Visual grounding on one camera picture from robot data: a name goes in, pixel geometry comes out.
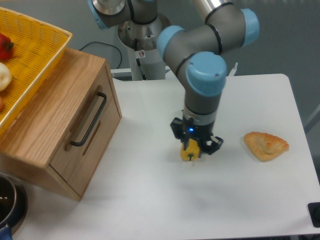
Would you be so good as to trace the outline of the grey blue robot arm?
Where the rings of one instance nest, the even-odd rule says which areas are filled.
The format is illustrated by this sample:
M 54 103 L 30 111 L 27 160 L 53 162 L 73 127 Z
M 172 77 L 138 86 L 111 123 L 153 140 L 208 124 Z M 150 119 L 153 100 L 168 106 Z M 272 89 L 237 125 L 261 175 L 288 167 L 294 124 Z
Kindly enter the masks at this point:
M 196 0 L 204 24 L 186 31 L 166 25 L 155 0 L 90 0 L 88 5 L 101 28 L 118 26 L 128 47 L 157 50 L 184 87 L 183 117 L 170 124 L 182 143 L 181 158 L 193 161 L 219 150 L 223 139 L 213 135 L 213 126 L 227 77 L 222 54 L 259 37 L 257 15 L 229 0 Z

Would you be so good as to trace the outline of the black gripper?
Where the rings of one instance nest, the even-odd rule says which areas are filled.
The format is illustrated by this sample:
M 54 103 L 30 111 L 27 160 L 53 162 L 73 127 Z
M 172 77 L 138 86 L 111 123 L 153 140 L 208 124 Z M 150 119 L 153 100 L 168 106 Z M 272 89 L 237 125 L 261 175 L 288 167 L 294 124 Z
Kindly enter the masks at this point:
M 201 158 L 202 155 L 212 155 L 224 143 L 222 138 L 213 136 L 214 123 L 215 121 L 206 125 L 198 125 L 193 119 L 183 116 L 182 119 L 175 117 L 170 127 L 174 137 L 181 141 L 183 150 L 188 148 L 190 139 L 197 141 Z

